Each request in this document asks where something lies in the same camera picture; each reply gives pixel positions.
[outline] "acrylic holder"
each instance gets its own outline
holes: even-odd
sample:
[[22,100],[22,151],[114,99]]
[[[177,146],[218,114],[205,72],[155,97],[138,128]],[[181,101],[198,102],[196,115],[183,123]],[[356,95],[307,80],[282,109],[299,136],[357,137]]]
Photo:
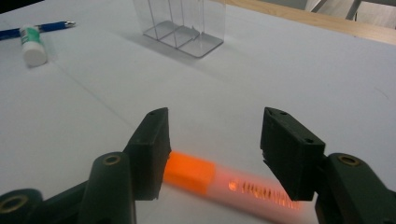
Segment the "acrylic holder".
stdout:
[[224,42],[225,0],[134,0],[143,34],[194,57]]

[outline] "screw hole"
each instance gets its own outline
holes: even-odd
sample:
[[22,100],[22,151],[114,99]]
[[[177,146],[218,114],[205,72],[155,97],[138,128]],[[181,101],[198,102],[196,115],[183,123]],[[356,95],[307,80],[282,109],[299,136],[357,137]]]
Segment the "screw hole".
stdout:
[[96,224],[111,224],[111,218],[105,217],[96,222]]
[[346,156],[346,155],[339,156],[338,160],[340,160],[342,163],[344,163],[346,165],[350,165],[350,166],[357,166],[360,164],[360,162],[357,159],[352,158],[350,156]]
[[314,140],[312,140],[310,138],[305,138],[305,142],[309,143],[309,144],[312,144],[312,143],[314,143]]
[[394,221],[390,220],[389,218],[384,218],[384,220],[382,221],[382,223],[384,224],[395,224]]
[[121,160],[120,156],[110,155],[103,160],[104,165],[114,165]]

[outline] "white tabletop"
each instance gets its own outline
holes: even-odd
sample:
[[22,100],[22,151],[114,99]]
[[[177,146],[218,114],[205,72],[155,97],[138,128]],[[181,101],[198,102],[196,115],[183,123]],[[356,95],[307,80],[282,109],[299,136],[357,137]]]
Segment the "white tabletop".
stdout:
[[[260,151],[271,106],[396,189],[396,46],[227,6],[225,43],[197,60],[142,36],[132,0],[49,0],[1,14],[0,30],[63,20],[78,26],[42,34],[44,65],[24,64],[19,39],[0,41],[0,194],[79,184],[165,106],[178,151],[274,178]],[[265,222],[166,185],[137,203],[137,220]]]

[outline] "highlighter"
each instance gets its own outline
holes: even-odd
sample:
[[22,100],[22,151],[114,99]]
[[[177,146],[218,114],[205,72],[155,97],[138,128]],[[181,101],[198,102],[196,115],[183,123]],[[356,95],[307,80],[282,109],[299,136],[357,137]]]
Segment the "highlighter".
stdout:
[[292,201],[272,179],[250,175],[172,151],[163,175],[165,183],[275,223],[317,223],[310,203]]

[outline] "white glue stick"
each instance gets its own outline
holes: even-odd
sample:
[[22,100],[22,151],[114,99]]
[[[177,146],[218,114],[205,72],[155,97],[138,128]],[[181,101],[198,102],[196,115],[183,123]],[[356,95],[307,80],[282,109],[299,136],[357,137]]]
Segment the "white glue stick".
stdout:
[[20,29],[22,54],[30,66],[39,66],[47,61],[47,54],[40,41],[40,32],[33,25],[23,25]]

